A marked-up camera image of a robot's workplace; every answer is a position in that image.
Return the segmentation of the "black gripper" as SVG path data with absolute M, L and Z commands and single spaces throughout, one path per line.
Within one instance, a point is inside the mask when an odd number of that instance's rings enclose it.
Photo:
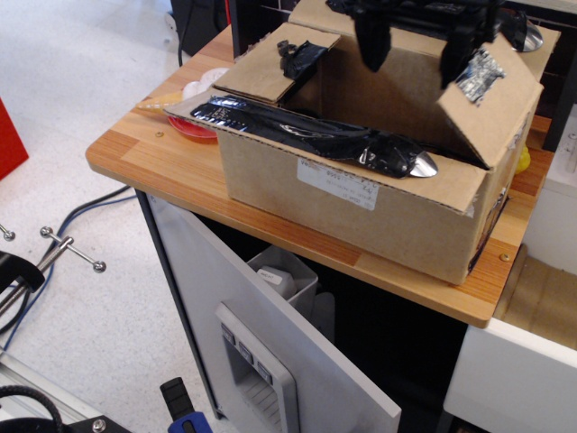
M 391 31 L 446 41 L 440 60 L 441 89 L 466 69 L 473 53 L 497 31 L 500 1 L 353 1 L 351 13 L 362 61 L 372 72 L 385 62 Z

